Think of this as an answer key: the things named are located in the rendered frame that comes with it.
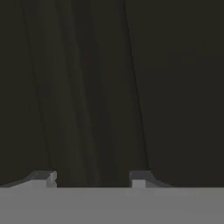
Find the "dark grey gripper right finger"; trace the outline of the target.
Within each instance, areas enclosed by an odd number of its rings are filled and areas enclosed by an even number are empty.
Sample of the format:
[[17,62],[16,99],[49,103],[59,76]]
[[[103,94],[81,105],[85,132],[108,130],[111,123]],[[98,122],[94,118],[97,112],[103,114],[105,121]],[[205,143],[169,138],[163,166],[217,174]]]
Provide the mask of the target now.
[[157,180],[151,171],[130,171],[129,186],[131,188],[170,187],[170,185]]

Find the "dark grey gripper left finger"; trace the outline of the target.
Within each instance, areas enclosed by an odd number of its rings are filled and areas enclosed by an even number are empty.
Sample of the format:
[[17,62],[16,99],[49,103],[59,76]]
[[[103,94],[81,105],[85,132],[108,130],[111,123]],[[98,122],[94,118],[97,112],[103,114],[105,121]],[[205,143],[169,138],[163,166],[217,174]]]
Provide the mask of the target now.
[[33,171],[23,179],[11,182],[9,184],[0,185],[0,188],[51,188],[57,186],[56,179],[56,171]]

